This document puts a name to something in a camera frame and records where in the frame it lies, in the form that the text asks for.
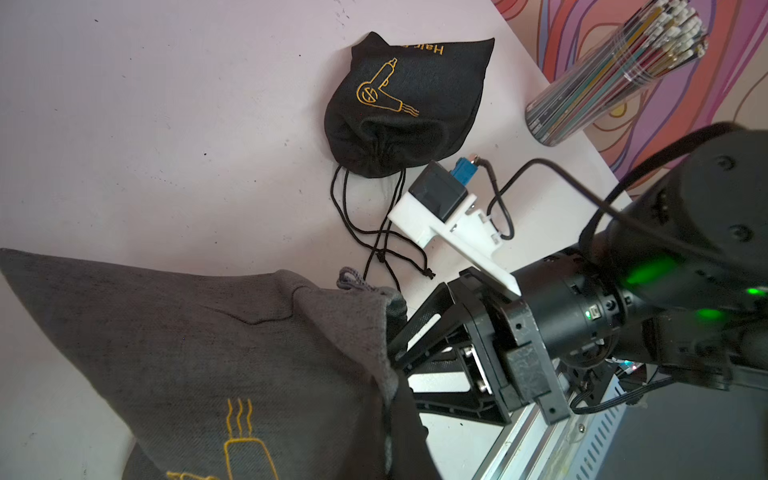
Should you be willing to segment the grey hair dryer pouch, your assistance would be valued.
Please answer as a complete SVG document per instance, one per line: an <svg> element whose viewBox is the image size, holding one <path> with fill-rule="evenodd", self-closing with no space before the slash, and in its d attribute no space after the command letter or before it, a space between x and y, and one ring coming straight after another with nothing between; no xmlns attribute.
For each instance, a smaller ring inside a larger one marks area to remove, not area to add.
<svg viewBox="0 0 768 480"><path fill-rule="evenodd" d="M5 249L48 340L126 423L127 479L436 479L391 331L407 305L341 270L219 277Z"/></svg>

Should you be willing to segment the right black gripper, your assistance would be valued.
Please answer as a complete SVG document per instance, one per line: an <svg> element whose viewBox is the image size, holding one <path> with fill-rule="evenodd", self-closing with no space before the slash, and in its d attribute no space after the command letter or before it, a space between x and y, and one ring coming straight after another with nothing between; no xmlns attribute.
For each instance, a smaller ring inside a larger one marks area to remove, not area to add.
<svg viewBox="0 0 768 480"><path fill-rule="evenodd" d="M504 426L530 404L547 424L571 409L559 370L603 363L636 320L636 297L608 271L572 248L516 272L514 293L468 268L441 283L388 343L402 372L459 372L472 343L479 377L465 392L418 392L417 411Z"/></svg>

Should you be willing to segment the black hair dryer pouch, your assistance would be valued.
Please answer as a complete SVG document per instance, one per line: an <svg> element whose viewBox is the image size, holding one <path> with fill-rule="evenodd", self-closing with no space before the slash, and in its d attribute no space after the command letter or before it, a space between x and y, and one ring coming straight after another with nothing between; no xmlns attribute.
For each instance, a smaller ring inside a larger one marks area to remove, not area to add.
<svg viewBox="0 0 768 480"><path fill-rule="evenodd" d="M347 75L323 127L336 169L366 179L459 151L474 126L494 39L392 45L369 32L351 49Z"/></svg>

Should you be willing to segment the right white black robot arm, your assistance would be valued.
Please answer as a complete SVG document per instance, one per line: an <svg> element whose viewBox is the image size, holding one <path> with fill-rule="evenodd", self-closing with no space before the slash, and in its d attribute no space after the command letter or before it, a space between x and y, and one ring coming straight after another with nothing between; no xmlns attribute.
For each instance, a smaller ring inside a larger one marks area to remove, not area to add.
<svg viewBox="0 0 768 480"><path fill-rule="evenodd" d="M467 186L483 158L429 164L390 213L417 246L441 238L470 262L388 342L395 369L462 372L464 392L419 393L420 412L505 425L631 404L675 383L767 386L767 134L696 130L634 169L671 171L623 210L596 211L576 244L515 272Z"/></svg>

